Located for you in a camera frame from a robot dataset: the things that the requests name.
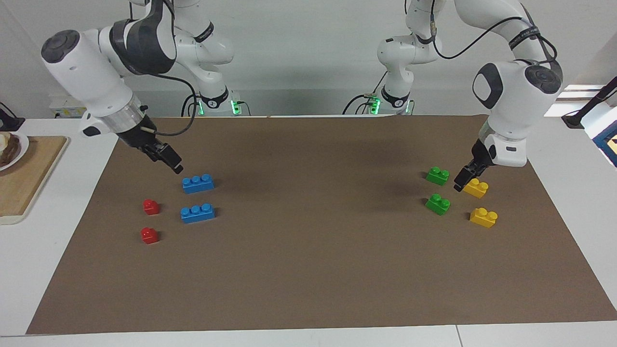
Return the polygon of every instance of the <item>black joint cap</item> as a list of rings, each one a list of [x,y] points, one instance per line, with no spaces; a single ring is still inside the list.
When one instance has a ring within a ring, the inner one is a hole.
[[[78,31],[60,31],[45,41],[41,48],[41,56],[50,64],[61,62],[77,46],[79,38]]]

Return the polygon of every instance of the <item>wooden tray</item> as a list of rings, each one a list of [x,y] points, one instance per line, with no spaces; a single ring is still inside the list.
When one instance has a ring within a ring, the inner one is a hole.
[[[21,222],[68,145],[64,136],[28,137],[30,147],[15,165],[0,172],[0,225]]]

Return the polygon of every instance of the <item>blue box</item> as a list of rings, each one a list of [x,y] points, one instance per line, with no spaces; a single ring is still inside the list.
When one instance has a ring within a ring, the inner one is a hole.
[[[190,209],[185,207],[180,210],[180,218],[185,224],[202,222],[203,220],[214,219],[214,217],[214,208],[210,204],[195,205]]]
[[[182,189],[186,194],[193,194],[200,191],[214,189],[214,181],[212,176],[205,174],[202,177],[195,176],[193,178],[185,178],[182,180]]]

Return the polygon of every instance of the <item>building block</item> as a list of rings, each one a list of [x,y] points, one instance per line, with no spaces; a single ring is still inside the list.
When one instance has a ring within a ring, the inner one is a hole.
[[[480,182],[477,178],[472,179],[464,188],[465,193],[471,194],[480,199],[489,190],[489,184],[486,182]]]
[[[210,204],[195,205],[191,208],[185,207],[180,211],[180,217],[186,224],[214,219],[214,208]]]
[[[448,209],[450,209],[450,201],[442,199],[439,194],[433,194],[433,196],[426,202],[426,207],[436,214],[444,215],[448,212]]]
[[[212,180],[212,176],[207,173],[202,177],[195,176],[193,178],[185,178],[182,180],[182,189],[184,189],[186,194],[212,190],[214,189],[214,181]]]
[[[159,242],[159,234],[152,228],[143,228],[141,229],[141,239],[147,244]]]
[[[432,167],[426,175],[426,180],[429,182],[433,182],[436,185],[443,186],[448,181],[450,177],[450,172],[448,170],[441,170],[438,167]]]
[[[489,212],[485,208],[480,207],[471,213],[470,221],[475,224],[480,224],[483,227],[490,228],[495,225],[498,215],[495,212]]]
[[[159,206],[159,204],[157,204],[156,201],[150,200],[150,199],[146,199],[146,200],[144,200],[144,212],[147,215],[159,214],[160,206]]]

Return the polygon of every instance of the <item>green building block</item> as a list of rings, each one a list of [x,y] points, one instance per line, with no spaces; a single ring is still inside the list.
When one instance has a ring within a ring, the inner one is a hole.
[[[428,207],[436,214],[444,215],[450,208],[450,201],[442,199],[441,195],[439,194],[433,194],[431,199],[429,199],[429,201],[426,203],[426,207]]]
[[[429,182],[433,182],[436,185],[443,186],[450,178],[450,172],[448,170],[441,170],[438,167],[432,167],[431,170],[426,175],[426,180]]]

